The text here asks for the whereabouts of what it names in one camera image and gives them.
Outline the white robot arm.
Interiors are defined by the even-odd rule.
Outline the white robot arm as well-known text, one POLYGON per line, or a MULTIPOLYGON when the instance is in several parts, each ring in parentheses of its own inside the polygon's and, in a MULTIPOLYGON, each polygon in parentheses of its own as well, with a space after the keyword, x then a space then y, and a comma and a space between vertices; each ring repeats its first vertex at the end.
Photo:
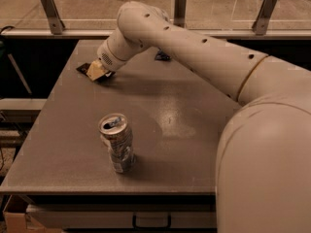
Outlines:
POLYGON ((95 81, 157 47, 239 105, 221 135, 215 191, 219 233, 311 233, 311 72, 266 53, 123 4, 87 70, 95 81))

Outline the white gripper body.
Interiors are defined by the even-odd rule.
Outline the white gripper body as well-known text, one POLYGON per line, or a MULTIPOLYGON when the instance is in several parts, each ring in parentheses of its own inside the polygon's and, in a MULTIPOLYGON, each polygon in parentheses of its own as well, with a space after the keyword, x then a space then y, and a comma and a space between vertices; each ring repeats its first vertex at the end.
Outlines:
POLYGON ((98 59, 109 71, 117 71, 129 60, 130 47, 125 39, 108 38, 97 50, 98 59))

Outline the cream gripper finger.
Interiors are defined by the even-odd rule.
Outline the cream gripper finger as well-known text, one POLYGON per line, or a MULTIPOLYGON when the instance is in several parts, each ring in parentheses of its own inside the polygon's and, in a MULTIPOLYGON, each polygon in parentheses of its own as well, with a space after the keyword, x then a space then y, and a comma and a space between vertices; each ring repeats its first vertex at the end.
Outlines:
POLYGON ((89 68, 86 71, 86 75, 92 81, 96 81, 102 77, 107 77, 109 74, 110 74, 110 71, 104 68, 100 60, 92 61, 89 65, 89 68))

